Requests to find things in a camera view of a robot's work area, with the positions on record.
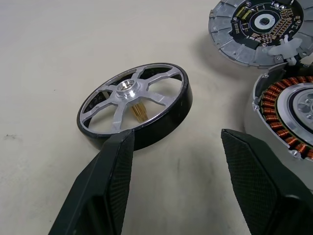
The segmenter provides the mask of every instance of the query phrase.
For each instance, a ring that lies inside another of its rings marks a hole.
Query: beige tabletop
[[[154,62],[186,70],[193,106],[174,132],[134,152],[122,234],[249,234],[220,133],[243,130],[261,71],[211,45],[217,2],[0,1],[0,234],[48,234],[98,152],[76,126],[82,102],[114,75]]]

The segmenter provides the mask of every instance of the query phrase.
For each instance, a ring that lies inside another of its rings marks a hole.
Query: copper coil
[[[280,93],[282,91],[279,87],[275,85],[270,86],[269,89],[277,93]]]
[[[301,143],[301,144],[298,144],[294,149],[298,150],[299,153],[303,154],[305,152],[306,148],[307,148],[307,146],[305,144]]]
[[[272,122],[269,125],[273,130],[278,130],[278,129],[283,128],[283,124],[281,124],[280,122]]]
[[[271,102],[268,102],[268,101],[263,101],[262,102],[262,107],[275,108],[275,103],[271,103]]]
[[[308,152],[307,157],[310,159],[313,159],[313,150],[312,149]]]
[[[278,117],[276,115],[265,115],[264,118],[268,122],[278,121]]]
[[[275,93],[274,91],[268,90],[267,92],[264,93],[264,95],[269,95],[269,96],[273,96],[274,98],[277,98],[279,94]]]
[[[312,82],[313,83],[313,77],[309,76],[307,77],[308,82]]]
[[[263,109],[263,114],[276,114],[274,109],[271,108],[264,108]]]
[[[280,137],[280,138],[284,138],[286,137],[287,135],[289,135],[289,131],[284,129],[284,130],[280,130],[280,131],[277,131],[276,134]]]
[[[281,83],[281,82],[276,82],[275,83],[275,85],[277,86],[277,87],[279,87],[280,89],[286,89],[286,86],[283,84],[283,83]]]
[[[271,102],[275,102],[275,98],[273,96],[270,95],[264,95],[263,96],[263,100],[267,100],[267,101],[271,101]]]
[[[289,145],[289,146],[293,146],[298,140],[294,137],[288,137],[287,139],[285,139],[285,142]]]
[[[282,83],[284,83],[287,87],[292,86],[292,83],[288,79],[282,80]]]
[[[291,78],[289,78],[289,81],[291,81],[294,85],[299,84],[298,79],[297,79],[297,78],[295,78],[295,77],[291,77]]]
[[[297,78],[298,78],[298,81],[299,81],[300,83],[306,83],[306,82],[307,82],[307,80],[306,80],[305,77],[297,77]]]

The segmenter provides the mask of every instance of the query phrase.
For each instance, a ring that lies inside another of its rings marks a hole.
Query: black carbon fiber part
[[[232,130],[222,130],[222,140],[233,189],[251,234],[313,234],[313,195],[268,145]]]
[[[133,151],[133,131],[112,135],[75,180],[49,235],[120,235]]]

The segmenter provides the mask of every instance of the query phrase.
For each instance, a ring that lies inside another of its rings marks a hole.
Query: circuit board
[[[232,17],[234,40],[256,49],[259,46],[278,46],[288,35],[289,40],[303,22],[302,7],[297,1],[250,0],[243,2]]]

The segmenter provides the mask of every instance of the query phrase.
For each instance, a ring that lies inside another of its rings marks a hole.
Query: black circuit board
[[[284,5],[271,0],[250,0],[236,9],[230,34],[236,42],[252,49],[278,46],[285,35],[291,40],[302,22],[302,8],[296,1]]]

